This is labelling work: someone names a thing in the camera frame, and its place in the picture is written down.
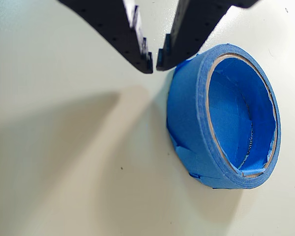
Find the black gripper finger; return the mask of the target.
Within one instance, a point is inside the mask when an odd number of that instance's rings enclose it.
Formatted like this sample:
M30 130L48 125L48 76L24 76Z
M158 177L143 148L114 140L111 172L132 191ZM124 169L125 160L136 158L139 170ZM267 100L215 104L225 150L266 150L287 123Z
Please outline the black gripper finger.
M195 55L231 6L250 8L255 0L180 0L171 32L159 49L156 69L169 70Z
M133 0L61 0L106 39L130 64L153 73L152 53L143 36L139 6Z

